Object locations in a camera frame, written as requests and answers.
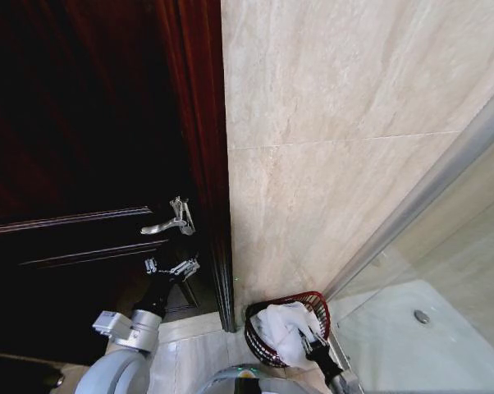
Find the glass shower door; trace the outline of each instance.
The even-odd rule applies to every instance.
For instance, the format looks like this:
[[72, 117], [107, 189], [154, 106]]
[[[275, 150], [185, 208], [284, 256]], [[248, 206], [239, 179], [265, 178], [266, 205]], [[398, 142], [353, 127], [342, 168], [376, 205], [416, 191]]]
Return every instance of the glass shower door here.
[[365, 392], [494, 392], [494, 144], [329, 305]]

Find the tile grout line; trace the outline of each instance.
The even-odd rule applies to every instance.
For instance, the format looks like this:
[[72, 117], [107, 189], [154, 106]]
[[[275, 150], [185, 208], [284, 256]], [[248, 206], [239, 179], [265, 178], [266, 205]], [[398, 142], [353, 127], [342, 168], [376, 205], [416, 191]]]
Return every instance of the tile grout line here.
[[368, 141], [368, 140], [390, 140], [394, 138], [407, 138], [407, 137], [429, 137], [434, 135], [449, 135], [457, 134], [460, 131], [437, 131], [434, 133], [420, 133], [420, 134], [406, 134], [406, 135], [383, 135], [378, 137], [365, 137], [365, 138], [342, 138], [334, 140], [319, 140], [319, 141], [303, 141], [303, 142], [289, 142], [285, 144], [270, 144], [270, 145], [260, 145], [260, 146], [244, 146], [239, 148], [227, 148], [227, 152], [234, 152], [236, 150], [247, 150], [247, 149], [270, 149], [270, 148], [281, 148], [286, 146], [300, 146], [300, 145], [314, 145], [314, 144], [335, 144], [343, 142], [353, 142], [353, 141]]
[[178, 393], [178, 385], [177, 385], [177, 378], [178, 378], [178, 354], [180, 352], [179, 344], [176, 344], [176, 357], [174, 361], [174, 392], [175, 394]]

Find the shower drain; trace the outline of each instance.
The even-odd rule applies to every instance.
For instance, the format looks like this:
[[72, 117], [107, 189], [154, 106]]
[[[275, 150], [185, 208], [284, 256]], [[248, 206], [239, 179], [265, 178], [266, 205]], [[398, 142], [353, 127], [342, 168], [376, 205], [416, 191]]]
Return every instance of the shower drain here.
[[413, 316], [414, 318], [416, 318], [419, 323], [422, 323], [422, 324], [428, 324], [430, 322], [430, 318], [429, 316], [427, 316], [422, 310], [420, 309], [416, 309], [414, 312], [413, 312]]

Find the shower tray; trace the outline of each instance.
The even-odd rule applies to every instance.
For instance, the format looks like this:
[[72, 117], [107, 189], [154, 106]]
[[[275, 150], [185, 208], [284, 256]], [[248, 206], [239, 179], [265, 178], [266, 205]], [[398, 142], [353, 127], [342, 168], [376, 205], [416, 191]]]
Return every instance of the shower tray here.
[[329, 304], [365, 392], [494, 392], [494, 348], [427, 282]]

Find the shower enclosure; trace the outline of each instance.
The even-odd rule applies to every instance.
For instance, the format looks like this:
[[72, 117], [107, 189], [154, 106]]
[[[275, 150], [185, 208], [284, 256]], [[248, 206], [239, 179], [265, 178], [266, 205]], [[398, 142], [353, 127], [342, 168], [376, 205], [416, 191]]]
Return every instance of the shower enclosure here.
[[327, 291], [367, 392], [494, 392], [494, 97]]

